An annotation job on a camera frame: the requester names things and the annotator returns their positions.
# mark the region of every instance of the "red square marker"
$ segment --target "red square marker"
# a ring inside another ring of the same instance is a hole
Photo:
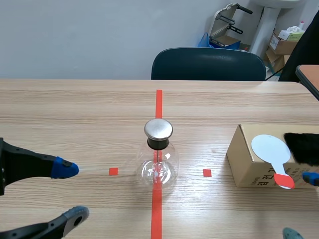
[[[203,169],[204,177],[210,177],[211,178],[211,170],[210,169]]]
[[[118,175],[118,168],[110,168],[109,169],[109,176],[117,176]]]

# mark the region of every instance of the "glass jar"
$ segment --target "glass jar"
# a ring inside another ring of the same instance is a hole
[[[138,151],[137,177],[150,187],[155,183],[168,187],[175,182],[179,170],[178,151],[169,141],[173,127],[164,119],[152,119],[144,132],[148,138]]]

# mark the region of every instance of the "metal lid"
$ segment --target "metal lid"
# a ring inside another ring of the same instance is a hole
[[[164,119],[152,119],[144,127],[146,136],[155,141],[163,141],[173,134],[173,126]]]

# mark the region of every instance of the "chair backrest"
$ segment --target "chair backrest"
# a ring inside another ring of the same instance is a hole
[[[173,48],[154,60],[152,80],[264,81],[259,56],[220,48]]]

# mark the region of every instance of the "table surface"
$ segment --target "table surface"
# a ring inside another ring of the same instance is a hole
[[[163,239],[280,239],[284,227],[318,238],[315,189],[236,188],[225,156],[240,123],[319,124],[319,102],[292,82],[0,80],[1,137],[80,167],[71,179],[7,186],[0,231],[83,205],[90,217],[67,238],[149,239],[152,193],[137,186],[135,158],[156,89],[180,153],[176,186],[163,192]]]
[[[299,69],[311,84],[319,90],[319,65],[302,65]]]

